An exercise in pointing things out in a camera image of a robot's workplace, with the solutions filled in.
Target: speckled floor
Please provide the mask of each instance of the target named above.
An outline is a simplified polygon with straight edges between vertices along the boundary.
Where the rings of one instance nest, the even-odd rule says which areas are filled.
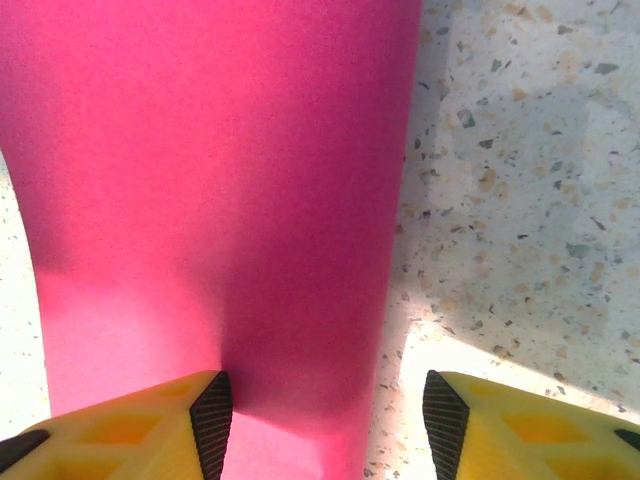
[[[365,478],[435,479],[432,368],[640,423],[639,17],[634,0],[426,0]],[[3,162],[0,218],[4,437],[48,407]]]

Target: black rubber tip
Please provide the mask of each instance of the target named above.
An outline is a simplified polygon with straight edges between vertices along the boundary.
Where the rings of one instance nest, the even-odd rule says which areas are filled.
[[[640,452],[640,433],[619,428],[618,430],[615,430],[615,434],[618,435],[620,440],[631,445]]]
[[[435,370],[427,374],[422,401],[438,480],[455,480],[469,420],[469,407]]]
[[[46,430],[32,430],[0,442],[0,473],[29,455],[50,436]]]
[[[233,403],[227,372],[220,372],[189,408],[204,480],[218,480],[231,429]]]

